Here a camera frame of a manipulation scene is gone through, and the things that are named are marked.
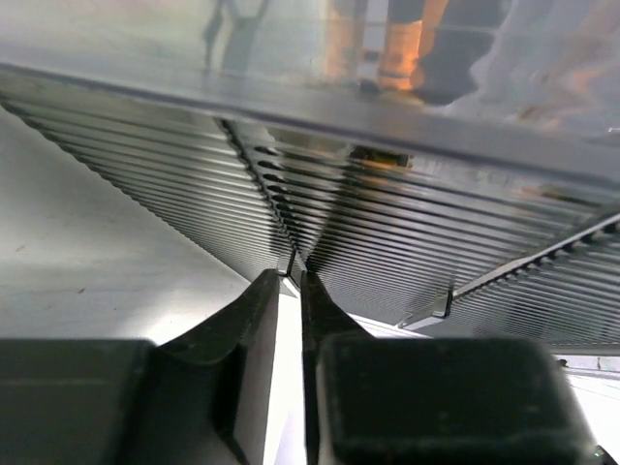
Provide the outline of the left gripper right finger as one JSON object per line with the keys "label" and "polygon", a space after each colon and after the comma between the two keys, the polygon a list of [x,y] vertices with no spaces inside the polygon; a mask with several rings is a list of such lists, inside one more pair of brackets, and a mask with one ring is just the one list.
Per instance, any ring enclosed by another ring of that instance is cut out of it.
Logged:
{"label": "left gripper right finger", "polygon": [[377,338],[300,284],[311,464],[600,464],[568,380],[514,338]]}

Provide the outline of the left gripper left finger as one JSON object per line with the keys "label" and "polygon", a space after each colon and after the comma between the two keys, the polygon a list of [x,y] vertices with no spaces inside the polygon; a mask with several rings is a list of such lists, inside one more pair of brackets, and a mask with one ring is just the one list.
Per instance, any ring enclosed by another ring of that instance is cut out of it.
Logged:
{"label": "left gripper left finger", "polygon": [[260,464],[280,281],[268,269],[166,344],[1,343],[5,464]]}

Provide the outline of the clear plastic drawer cabinet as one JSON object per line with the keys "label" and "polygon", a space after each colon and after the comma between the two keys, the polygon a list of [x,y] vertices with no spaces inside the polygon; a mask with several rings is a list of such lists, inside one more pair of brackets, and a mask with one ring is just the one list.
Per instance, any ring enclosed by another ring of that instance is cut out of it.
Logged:
{"label": "clear plastic drawer cabinet", "polygon": [[619,5],[447,1],[411,92],[326,1],[5,1],[1,105],[246,279],[435,337],[619,345]]}

